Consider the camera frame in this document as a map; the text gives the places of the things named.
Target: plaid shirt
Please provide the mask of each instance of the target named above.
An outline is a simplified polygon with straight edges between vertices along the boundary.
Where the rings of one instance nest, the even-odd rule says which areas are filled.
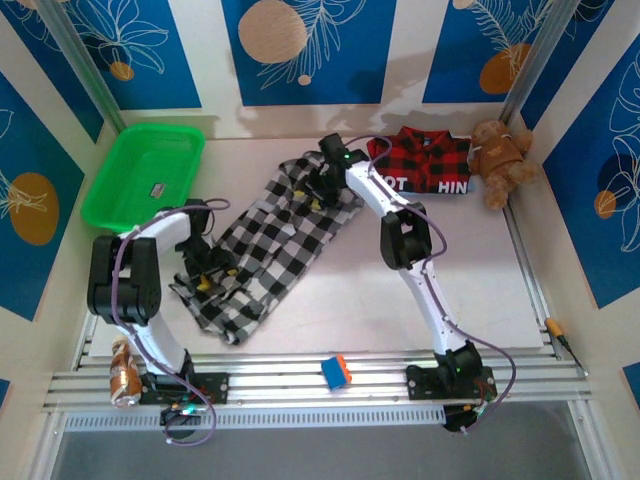
[[[304,193],[322,155],[280,164],[261,197],[233,222],[218,244],[233,255],[237,274],[218,272],[209,291],[186,274],[170,285],[205,331],[239,344],[249,337],[294,287],[324,246],[362,207],[351,190],[336,205],[321,208]]]
[[[391,154],[381,158],[376,170],[397,192],[466,193],[469,185],[467,157],[471,140],[453,138],[448,131],[424,132],[402,127],[389,137]],[[388,148],[381,139],[367,143],[375,158]]]

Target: white table surface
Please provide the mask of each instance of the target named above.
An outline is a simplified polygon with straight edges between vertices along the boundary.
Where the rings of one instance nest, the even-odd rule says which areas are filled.
[[[216,238],[257,198],[283,160],[317,149],[315,139],[207,142],[194,198],[224,197]],[[501,347],[539,348],[538,325],[511,238],[499,212],[488,211],[482,186],[466,195],[421,195],[449,251],[434,261],[460,326]],[[416,302],[379,253],[379,219],[367,208],[344,227],[298,285],[241,346],[202,332],[168,288],[181,268],[178,254],[161,261],[163,315],[191,353],[317,353],[431,348],[432,335]],[[434,237],[434,249],[439,248]],[[91,356],[110,356],[115,328],[98,321]]]

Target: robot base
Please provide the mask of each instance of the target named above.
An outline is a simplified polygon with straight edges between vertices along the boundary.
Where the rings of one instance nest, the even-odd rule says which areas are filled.
[[[213,404],[227,403],[229,390],[228,373],[192,373],[189,381],[200,389]],[[193,395],[182,385],[164,375],[147,373],[142,376],[146,387],[140,398],[140,405],[171,405],[172,403],[202,404],[200,397]]]

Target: shirt collar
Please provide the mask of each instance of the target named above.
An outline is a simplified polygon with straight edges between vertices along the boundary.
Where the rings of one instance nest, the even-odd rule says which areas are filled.
[[[411,127],[402,127],[396,138],[409,152],[428,151],[437,144],[452,140],[448,130],[426,132]]]

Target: black and white checkered shirt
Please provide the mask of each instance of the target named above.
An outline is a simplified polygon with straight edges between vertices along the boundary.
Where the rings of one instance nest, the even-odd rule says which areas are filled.
[[[307,178],[322,166],[308,152],[286,161],[256,200],[219,240],[238,265],[237,274],[218,272],[212,288],[199,291],[198,279],[175,276],[171,288],[203,330],[240,344],[273,311],[302,277],[323,247],[362,207],[345,188],[333,207],[319,207],[308,194]]]

